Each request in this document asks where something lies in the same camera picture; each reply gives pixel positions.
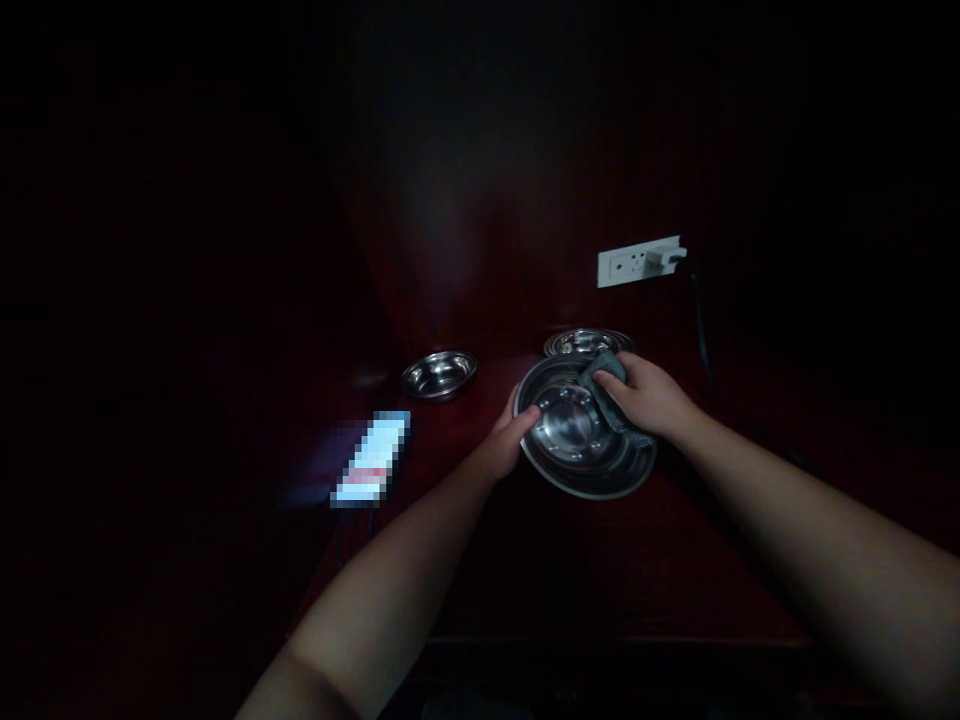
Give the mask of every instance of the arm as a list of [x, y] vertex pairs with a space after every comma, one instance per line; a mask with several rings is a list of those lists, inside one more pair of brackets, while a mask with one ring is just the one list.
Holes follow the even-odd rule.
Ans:
[[960, 711], [960, 560], [708, 417], [656, 365], [595, 379], [700, 472], [800, 607], [912, 717]]
[[334, 578], [238, 720], [373, 718], [383, 710], [426, 642], [490, 492], [540, 417], [536, 406], [512, 417], [516, 392], [487, 439]]

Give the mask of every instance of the forearm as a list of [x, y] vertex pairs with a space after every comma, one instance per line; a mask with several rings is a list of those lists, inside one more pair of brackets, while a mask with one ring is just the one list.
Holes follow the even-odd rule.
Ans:
[[336, 576], [291, 637], [287, 651], [361, 717], [383, 709], [419, 655], [494, 485], [462, 464]]
[[671, 438], [827, 636], [915, 716], [960, 699], [960, 561], [697, 414]]

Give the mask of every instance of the person's right hand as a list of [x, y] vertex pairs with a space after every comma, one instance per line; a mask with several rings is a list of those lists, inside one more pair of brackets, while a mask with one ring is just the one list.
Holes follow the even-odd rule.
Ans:
[[665, 370], [633, 353], [617, 353], [617, 360], [627, 371], [626, 385], [604, 370], [597, 370], [593, 379], [634, 425], [673, 440], [701, 415]]

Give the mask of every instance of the fingers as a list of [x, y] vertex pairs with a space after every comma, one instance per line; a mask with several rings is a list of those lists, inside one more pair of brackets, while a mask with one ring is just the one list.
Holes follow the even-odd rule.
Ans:
[[648, 364], [647, 361], [639, 355], [634, 355], [626, 351], [618, 352], [617, 360], [623, 365], [623, 369], [627, 371], [627, 383], [632, 385], [636, 384], [634, 381], [639, 381], [640, 371], [645, 364]]
[[608, 373], [606, 370], [597, 370], [593, 374], [593, 379], [596, 383], [606, 390], [610, 397], [613, 398], [613, 401], [620, 406], [620, 409], [623, 409], [624, 403], [627, 400], [627, 396], [630, 393], [630, 388], [624, 385], [622, 382], [617, 380], [613, 375]]
[[510, 397], [507, 400], [507, 406], [503, 409], [503, 412], [500, 413], [500, 417], [498, 417], [497, 421], [493, 424], [492, 432], [500, 432], [510, 424], [511, 420], [513, 420], [513, 401], [517, 397], [517, 390], [519, 388], [520, 383], [517, 383], [513, 386], [513, 390], [510, 391]]
[[504, 440], [511, 445], [516, 445], [530, 431], [530, 428], [537, 424], [538, 420], [540, 420], [540, 408], [531, 405], [503, 429]]

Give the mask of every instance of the person's left hand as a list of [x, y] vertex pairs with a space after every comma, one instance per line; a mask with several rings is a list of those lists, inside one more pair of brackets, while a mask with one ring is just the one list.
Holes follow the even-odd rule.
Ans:
[[466, 462], [492, 480], [505, 478], [513, 470], [520, 457], [520, 439], [540, 419], [540, 408], [531, 405], [522, 413], [513, 417], [513, 400], [517, 388], [513, 386], [507, 406], [493, 424], [487, 439], [477, 446]]

